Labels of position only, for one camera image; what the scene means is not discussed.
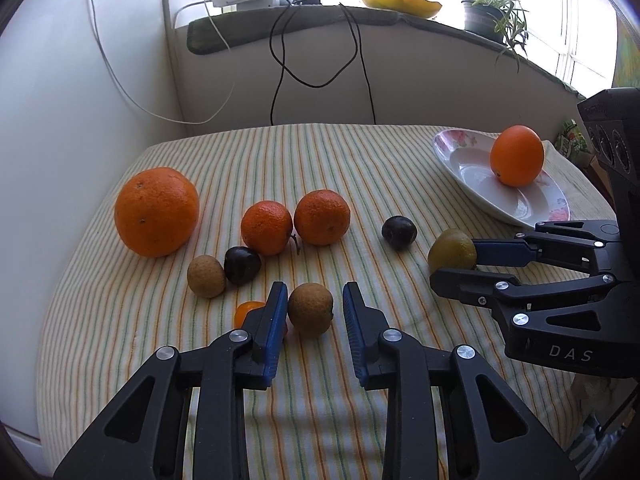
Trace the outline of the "white gloved right hand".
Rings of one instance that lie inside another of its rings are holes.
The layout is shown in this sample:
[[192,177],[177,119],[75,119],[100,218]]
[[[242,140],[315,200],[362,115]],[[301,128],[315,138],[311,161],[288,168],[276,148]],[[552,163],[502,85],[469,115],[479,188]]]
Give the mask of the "white gloved right hand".
[[572,401],[573,431],[567,442],[573,442],[582,432],[587,418],[592,415],[598,420],[597,436],[612,434],[620,428],[627,428],[634,420],[634,396],[631,393],[638,386],[632,378],[603,378],[576,374],[570,385]]

